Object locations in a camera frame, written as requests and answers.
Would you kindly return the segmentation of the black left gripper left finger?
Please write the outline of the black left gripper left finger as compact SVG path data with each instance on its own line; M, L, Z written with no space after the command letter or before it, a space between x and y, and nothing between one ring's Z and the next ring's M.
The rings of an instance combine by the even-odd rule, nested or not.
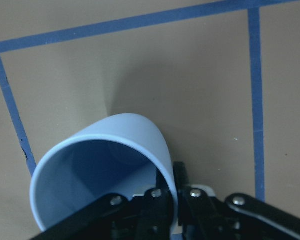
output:
M139 215L141 240L169 240L174 221L174 202L163 175L156 172L155 187L144 194Z

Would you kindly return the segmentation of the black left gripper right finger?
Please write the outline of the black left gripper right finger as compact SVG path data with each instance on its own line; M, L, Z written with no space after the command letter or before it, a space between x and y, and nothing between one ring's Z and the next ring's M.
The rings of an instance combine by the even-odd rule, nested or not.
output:
M178 194L178 223L185 240L211 240L213 234L212 216L215 208L207 193L192 187L186 165L177 161L173 164L174 179Z

